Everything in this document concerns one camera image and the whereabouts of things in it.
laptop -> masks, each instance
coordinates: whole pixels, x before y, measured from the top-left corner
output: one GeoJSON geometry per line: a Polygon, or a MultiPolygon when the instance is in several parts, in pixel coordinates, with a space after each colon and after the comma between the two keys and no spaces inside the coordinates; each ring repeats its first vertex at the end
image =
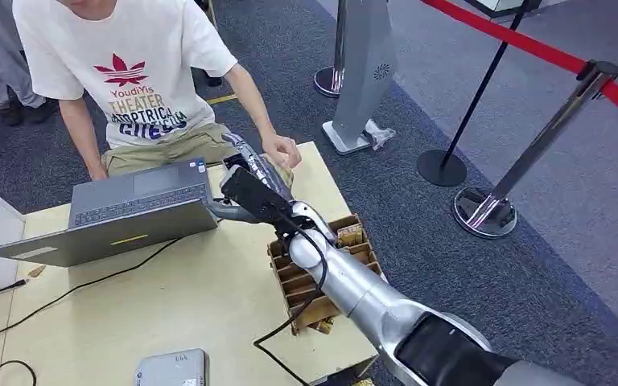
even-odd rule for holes
{"type": "Polygon", "coordinates": [[[204,159],[82,183],[69,228],[0,246],[0,257],[70,267],[216,228],[204,159]]]}

dark gray carpet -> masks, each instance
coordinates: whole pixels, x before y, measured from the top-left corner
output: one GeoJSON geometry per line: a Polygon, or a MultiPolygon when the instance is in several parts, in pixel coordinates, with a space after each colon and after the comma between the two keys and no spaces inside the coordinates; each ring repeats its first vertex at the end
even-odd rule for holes
{"type": "MultiPolygon", "coordinates": [[[[314,71],[332,57],[334,26],[323,8],[313,0],[220,0],[217,17],[225,41],[258,82],[278,131],[316,142],[396,288],[465,318],[501,354],[586,384],[618,384],[618,320],[552,248],[524,220],[503,240],[469,236],[451,218],[456,189],[433,187],[417,176],[417,155],[444,146],[447,138],[399,87],[392,87],[375,115],[398,136],[378,152],[336,155],[320,133],[336,103],[311,86],[314,71]]],[[[238,104],[215,110],[220,122],[259,149],[238,104]]],[[[102,140],[104,118],[94,117],[102,140]]],[[[60,119],[1,131],[0,195],[19,210],[66,202],[72,184],[86,180],[60,119]]],[[[488,182],[471,167],[467,184],[488,182]]],[[[369,376],[379,386],[394,384],[380,366],[369,376]]],[[[330,384],[349,381],[340,375],[330,384]]]]}
{"type": "MultiPolygon", "coordinates": [[[[319,1],[328,9],[337,4],[319,1]]],[[[389,12],[398,83],[453,136],[499,43],[420,0],[390,2],[389,12]]],[[[618,1],[568,0],[518,30],[581,58],[618,64],[618,1]]],[[[510,47],[459,148],[497,183],[575,83],[572,74],[510,47]]],[[[585,106],[510,198],[618,315],[618,108],[605,99],[585,106]]]]}

black stanchion pole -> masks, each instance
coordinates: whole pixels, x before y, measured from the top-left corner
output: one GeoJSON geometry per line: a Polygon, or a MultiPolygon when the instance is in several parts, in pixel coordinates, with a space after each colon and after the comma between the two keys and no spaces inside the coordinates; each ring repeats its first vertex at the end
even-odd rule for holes
{"type": "Polygon", "coordinates": [[[344,31],[347,26],[347,0],[337,2],[337,24],[335,29],[335,57],[331,67],[320,69],[314,74],[316,91],[326,97],[340,97],[344,80],[344,31]]]}
{"type": "MultiPolygon", "coordinates": [[[[511,30],[515,31],[517,26],[520,25],[522,18],[529,9],[530,3],[531,0],[522,0],[522,4],[517,10],[513,22],[510,23],[511,30]]],[[[477,107],[477,104],[480,102],[484,90],[487,88],[487,84],[489,84],[489,81],[492,79],[496,67],[498,67],[503,58],[506,48],[508,48],[508,44],[506,42],[501,42],[501,46],[498,51],[496,51],[494,59],[491,64],[489,64],[487,73],[484,74],[480,87],[472,98],[472,102],[470,102],[468,111],[460,122],[458,130],[456,130],[456,134],[449,145],[449,149],[446,152],[444,152],[444,150],[429,150],[420,154],[418,157],[418,161],[416,162],[418,173],[428,182],[438,187],[455,187],[465,181],[468,175],[468,169],[465,167],[463,161],[454,155],[454,150],[458,146],[460,137],[463,135],[463,131],[468,125],[472,114],[475,112],[475,107],[477,107]]]]}

black cable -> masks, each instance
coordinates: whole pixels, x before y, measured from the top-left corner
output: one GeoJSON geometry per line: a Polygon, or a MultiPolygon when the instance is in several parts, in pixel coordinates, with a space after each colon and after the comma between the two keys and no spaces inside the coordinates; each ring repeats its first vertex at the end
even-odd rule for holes
{"type": "MultiPolygon", "coordinates": [[[[309,307],[311,302],[313,302],[319,295],[321,295],[321,288],[323,287],[323,284],[326,281],[326,276],[328,275],[328,262],[326,261],[326,257],[323,255],[323,252],[321,252],[321,248],[319,248],[319,246],[316,244],[316,242],[311,237],[309,237],[309,235],[307,235],[307,233],[303,229],[301,229],[297,224],[293,223],[292,220],[288,219],[280,211],[278,211],[278,214],[281,216],[281,218],[283,219],[284,222],[286,222],[288,225],[290,225],[297,233],[299,233],[300,235],[304,236],[304,238],[307,239],[307,241],[309,241],[311,246],[316,248],[316,252],[318,252],[319,255],[321,256],[321,268],[323,269],[323,272],[321,273],[321,279],[319,280],[318,283],[316,283],[316,291],[314,292],[313,295],[311,295],[311,298],[306,300],[304,302],[304,304],[302,304],[302,306],[299,308],[299,310],[297,310],[297,312],[295,312],[295,314],[290,316],[290,318],[288,318],[283,324],[281,324],[280,326],[276,327],[269,334],[266,334],[266,335],[262,336],[260,339],[255,340],[254,343],[252,343],[252,344],[256,348],[262,350],[271,359],[273,359],[274,362],[276,362],[278,364],[278,366],[280,366],[283,370],[285,370],[288,374],[290,374],[293,378],[295,378],[300,384],[302,384],[302,386],[309,386],[309,384],[307,382],[305,382],[302,378],[300,378],[297,374],[295,374],[292,370],[290,370],[283,362],[281,362],[280,359],[276,358],[276,356],[274,354],[272,354],[271,351],[269,351],[266,348],[264,348],[262,346],[262,343],[264,343],[266,340],[272,338],[274,335],[276,335],[277,333],[281,332],[281,330],[283,330],[288,325],[290,325],[292,322],[294,322],[297,319],[297,317],[299,317],[299,315],[301,315],[302,312],[304,312],[304,310],[307,307],[309,307]]],[[[287,250],[287,252],[290,253],[290,250],[286,246],[286,243],[285,243],[284,240],[283,240],[283,245],[285,246],[285,249],[287,250]]]]}
{"type": "Polygon", "coordinates": [[[7,287],[3,287],[3,288],[1,288],[1,289],[0,289],[0,293],[1,293],[1,292],[5,292],[5,291],[7,291],[7,290],[12,290],[12,289],[14,289],[14,288],[22,287],[23,285],[26,285],[26,284],[27,284],[27,279],[21,279],[21,280],[18,280],[18,281],[16,281],[15,283],[13,283],[13,284],[11,284],[11,285],[9,285],[9,286],[7,286],[7,287]]]}
{"type": "Polygon", "coordinates": [[[24,363],[22,360],[8,360],[4,363],[1,363],[0,368],[6,366],[7,364],[11,364],[11,363],[22,364],[32,375],[32,386],[36,386],[36,374],[34,373],[34,369],[31,368],[29,364],[24,363]]]}
{"type": "Polygon", "coordinates": [[[24,318],[22,318],[22,319],[18,320],[16,323],[13,323],[13,324],[11,324],[10,326],[6,326],[6,327],[2,328],[2,329],[0,330],[0,334],[1,334],[1,333],[3,333],[3,332],[6,332],[6,331],[8,331],[8,330],[11,330],[11,329],[13,329],[13,328],[15,328],[15,327],[17,327],[17,326],[19,326],[19,325],[21,325],[21,324],[23,324],[23,323],[24,323],[24,322],[26,322],[29,318],[31,318],[31,317],[33,317],[34,315],[38,314],[39,312],[43,311],[45,308],[47,308],[47,307],[49,307],[49,306],[52,306],[53,304],[55,304],[55,303],[59,302],[61,299],[65,298],[66,296],[68,296],[69,294],[71,294],[71,293],[73,293],[73,292],[75,292],[75,291],[77,291],[77,290],[80,290],[80,289],[82,289],[82,288],[84,288],[84,287],[88,287],[88,286],[90,286],[90,285],[94,285],[94,284],[96,284],[96,283],[98,283],[98,282],[101,282],[101,281],[104,281],[104,280],[110,279],[111,277],[116,277],[117,275],[121,275],[121,274],[123,274],[123,273],[127,273],[127,272],[129,272],[129,271],[133,271],[133,270],[135,270],[135,269],[139,269],[139,268],[143,267],[145,263],[147,263],[148,261],[153,260],[153,258],[154,258],[154,257],[156,257],[156,256],[158,256],[158,255],[159,255],[159,254],[160,254],[163,250],[167,249],[167,247],[169,247],[170,245],[174,244],[175,242],[177,242],[177,241],[179,241],[179,240],[181,240],[181,239],[183,239],[183,237],[180,237],[180,238],[178,238],[178,239],[176,239],[176,240],[172,240],[172,241],[170,241],[169,243],[167,243],[167,244],[163,245],[160,249],[158,249],[158,250],[157,250],[157,252],[153,253],[153,254],[152,254],[152,255],[150,255],[147,259],[145,259],[144,261],[141,261],[139,264],[137,264],[137,265],[135,265],[135,266],[133,266],[133,267],[131,267],[131,268],[123,269],[123,270],[121,270],[121,271],[117,271],[116,273],[111,273],[110,275],[107,275],[107,276],[101,277],[100,279],[96,279],[96,280],[94,280],[94,281],[89,281],[88,283],[80,284],[80,285],[77,285],[76,287],[73,287],[73,288],[72,288],[71,290],[69,290],[68,292],[66,292],[66,293],[64,293],[64,294],[62,294],[62,295],[60,295],[58,298],[56,298],[56,299],[54,299],[54,300],[52,300],[52,301],[50,301],[50,302],[46,303],[45,305],[43,305],[43,306],[39,307],[38,309],[36,309],[36,310],[34,310],[32,313],[30,313],[28,316],[26,316],[26,317],[24,317],[24,318]]]}

t-shirt print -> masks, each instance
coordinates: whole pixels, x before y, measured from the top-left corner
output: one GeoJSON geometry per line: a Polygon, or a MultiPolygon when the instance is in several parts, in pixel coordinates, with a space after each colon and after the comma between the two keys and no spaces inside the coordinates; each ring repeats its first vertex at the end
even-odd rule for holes
{"type": "Polygon", "coordinates": [[[117,85],[118,89],[109,90],[109,109],[105,111],[112,112],[109,120],[118,124],[119,133],[156,140],[174,129],[186,127],[186,114],[167,106],[163,96],[153,87],[142,85],[149,77],[144,73],[145,61],[129,67],[115,53],[112,62],[112,68],[93,67],[107,78],[106,83],[117,85]],[[133,87],[120,89],[128,84],[133,87]]]}

